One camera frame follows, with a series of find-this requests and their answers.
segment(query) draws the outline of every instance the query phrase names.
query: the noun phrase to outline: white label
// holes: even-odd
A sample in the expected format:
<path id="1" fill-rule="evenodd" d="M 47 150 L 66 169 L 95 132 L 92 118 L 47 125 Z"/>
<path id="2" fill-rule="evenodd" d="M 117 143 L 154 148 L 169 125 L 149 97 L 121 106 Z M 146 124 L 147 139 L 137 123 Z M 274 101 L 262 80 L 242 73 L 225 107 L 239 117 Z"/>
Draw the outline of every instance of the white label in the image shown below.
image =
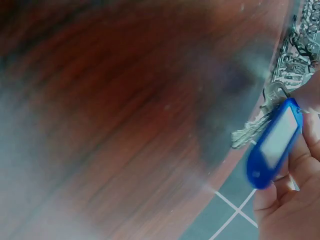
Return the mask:
<path id="1" fill-rule="evenodd" d="M 292 109 L 288 107 L 260 147 L 269 168 L 277 165 L 297 127 Z"/>

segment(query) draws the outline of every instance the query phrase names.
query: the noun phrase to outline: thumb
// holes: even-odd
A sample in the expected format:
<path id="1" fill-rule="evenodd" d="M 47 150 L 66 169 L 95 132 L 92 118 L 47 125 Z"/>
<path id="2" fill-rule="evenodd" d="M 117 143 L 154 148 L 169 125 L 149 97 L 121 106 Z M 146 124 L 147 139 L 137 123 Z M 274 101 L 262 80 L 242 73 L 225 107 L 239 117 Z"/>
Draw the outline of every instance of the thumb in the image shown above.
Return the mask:
<path id="1" fill-rule="evenodd" d="M 303 86 L 291 93 L 300 108 L 309 113 L 320 113 L 320 71 Z"/>
<path id="2" fill-rule="evenodd" d="M 257 190 L 254 194 L 253 209 L 258 225 L 261 221 L 279 208 L 277 189 L 272 183 L 268 188 Z"/>

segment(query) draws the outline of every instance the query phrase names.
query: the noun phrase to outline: key tag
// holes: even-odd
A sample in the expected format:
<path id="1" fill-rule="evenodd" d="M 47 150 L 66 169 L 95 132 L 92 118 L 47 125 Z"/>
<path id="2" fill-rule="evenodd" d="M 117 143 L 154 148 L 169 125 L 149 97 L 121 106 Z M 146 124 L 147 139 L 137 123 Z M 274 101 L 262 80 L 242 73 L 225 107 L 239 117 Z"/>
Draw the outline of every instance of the key tag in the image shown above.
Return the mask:
<path id="1" fill-rule="evenodd" d="M 272 115 L 247 160 L 247 177 L 257 189 L 270 185 L 302 132 L 303 114 L 294 98 L 287 98 Z"/>

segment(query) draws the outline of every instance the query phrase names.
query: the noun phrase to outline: hand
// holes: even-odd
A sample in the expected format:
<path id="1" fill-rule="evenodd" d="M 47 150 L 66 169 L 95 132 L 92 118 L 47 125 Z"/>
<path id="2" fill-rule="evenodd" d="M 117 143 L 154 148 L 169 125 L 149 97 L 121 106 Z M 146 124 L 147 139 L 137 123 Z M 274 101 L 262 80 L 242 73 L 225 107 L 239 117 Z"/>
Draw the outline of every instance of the hand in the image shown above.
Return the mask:
<path id="1" fill-rule="evenodd" d="M 303 116 L 288 161 L 271 186 L 257 190 L 253 203 L 260 240 L 320 239 L 320 72 L 294 91 Z M 293 190 L 291 177 L 300 191 Z"/>

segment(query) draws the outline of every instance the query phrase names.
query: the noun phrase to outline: floor tile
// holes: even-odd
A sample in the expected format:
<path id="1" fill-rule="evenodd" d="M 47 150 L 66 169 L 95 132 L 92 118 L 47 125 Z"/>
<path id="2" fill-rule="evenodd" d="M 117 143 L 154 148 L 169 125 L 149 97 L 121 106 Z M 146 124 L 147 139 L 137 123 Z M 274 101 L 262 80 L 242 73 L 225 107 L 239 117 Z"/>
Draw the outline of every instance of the floor tile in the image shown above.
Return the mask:
<path id="1" fill-rule="evenodd" d="M 250 150 L 251 148 L 246 151 L 230 176 L 219 189 L 219 193 L 237 207 L 240 207 L 248 195 L 253 191 L 253 187 L 249 183 L 246 175 L 246 161 Z"/>
<path id="2" fill-rule="evenodd" d="M 242 212 L 244 212 L 248 217 L 250 217 L 253 221 L 256 222 L 256 217 L 254 214 L 254 198 L 255 196 L 252 196 L 249 201 L 244 205 L 242 208 Z"/>
<path id="3" fill-rule="evenodd" d="M 215 240 L 258 240 L 258 236 L 258 229 L 238 214 Z"/>
<path id="4" fill-rule="evenodd" d="M 234 212 L 220 197 L 214 196 L 180 240 L 208 240 Z"/>

